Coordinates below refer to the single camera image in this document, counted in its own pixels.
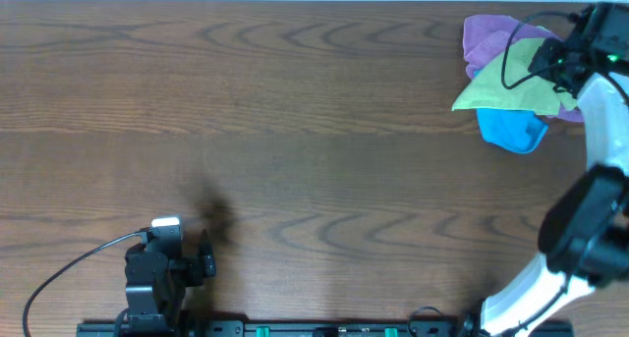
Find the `green cloth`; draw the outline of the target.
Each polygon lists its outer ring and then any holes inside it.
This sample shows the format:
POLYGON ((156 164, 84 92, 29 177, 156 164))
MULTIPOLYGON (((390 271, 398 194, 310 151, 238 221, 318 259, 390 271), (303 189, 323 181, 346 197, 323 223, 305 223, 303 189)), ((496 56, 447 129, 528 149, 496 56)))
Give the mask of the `green cloth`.
POLYGON ((530 80, 528 67, 543 41, 554 34, 541 27, 525 26, 518 31, 511 44, 506 44, 500 68, 504 88, 512 90, 530 80))

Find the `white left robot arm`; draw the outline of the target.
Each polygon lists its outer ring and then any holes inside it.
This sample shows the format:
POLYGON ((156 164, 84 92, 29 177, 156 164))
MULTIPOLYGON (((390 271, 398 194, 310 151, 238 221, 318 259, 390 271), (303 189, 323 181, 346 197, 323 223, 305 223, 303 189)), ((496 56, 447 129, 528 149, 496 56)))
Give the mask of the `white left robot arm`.
POLYGON ((195 255, 178 255, 180 247, 179 241, 164 249, 151 241, 127 250, 127 326, 118 326, 117 335, 183 336, 188 332, 183 311, 186 290, 213 277, 216 263, 208 240, 199 243, 195 255))

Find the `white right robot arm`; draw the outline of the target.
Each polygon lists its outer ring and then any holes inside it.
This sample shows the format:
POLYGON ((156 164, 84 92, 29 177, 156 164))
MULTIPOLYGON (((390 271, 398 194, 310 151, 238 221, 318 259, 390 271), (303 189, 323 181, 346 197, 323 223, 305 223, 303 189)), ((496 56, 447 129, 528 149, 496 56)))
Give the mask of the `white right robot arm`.
POLYGON ((549 210, 532 261, 461 321, 460 336, 529 336, 571 302, 628 278, 628 6, 593 3, 566 15, 568 37, 548 39, 528 76, 577 101, 588 169, 549 210))

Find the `blue cloth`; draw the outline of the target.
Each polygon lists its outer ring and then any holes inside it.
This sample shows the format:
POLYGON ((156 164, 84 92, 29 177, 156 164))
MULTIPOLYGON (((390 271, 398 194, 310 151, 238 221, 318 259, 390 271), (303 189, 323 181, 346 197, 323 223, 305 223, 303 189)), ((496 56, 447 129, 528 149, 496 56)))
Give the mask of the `blue cloth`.
POLYGON ((533 152, 543 140, 548 124, 526 106, 502 108, 479 108, 477 120, 484 141, 516 154, 533 152))

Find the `purple cloth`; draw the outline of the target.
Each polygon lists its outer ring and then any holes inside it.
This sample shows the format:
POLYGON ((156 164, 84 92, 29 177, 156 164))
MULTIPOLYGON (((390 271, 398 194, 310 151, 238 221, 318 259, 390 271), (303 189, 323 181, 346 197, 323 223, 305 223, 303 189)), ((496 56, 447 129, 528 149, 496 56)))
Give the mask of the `purple cloth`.
POLYGON ((463 59, 470 83, 456 98, 452 109, 532 111, 537 116, 581 123, 576 100, 556 93, 553 84, 533 77, 512 90, 503 87, 500 68, 510 33, 519 22, 505 15, 474 15, 463 24, 463 59))

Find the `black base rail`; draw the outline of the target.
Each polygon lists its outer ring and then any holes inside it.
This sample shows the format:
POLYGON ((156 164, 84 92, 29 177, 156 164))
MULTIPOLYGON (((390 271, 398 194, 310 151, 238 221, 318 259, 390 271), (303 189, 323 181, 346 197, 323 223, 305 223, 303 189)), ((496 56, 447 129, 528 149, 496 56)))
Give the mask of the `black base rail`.
MULTIPOLYGON (((411 331, 402 323, 244 323, 239 320, 213 320, 194 327, 183 327, 174 336, 190 337, 454 337, 456 323, 446 320, 416 320, 411 331)), ((112 323, 81 323, 78 337, 111 337, 112 323)), ((573 337, 572 325, 564 321, 545 322, 531 337, 573 337)))

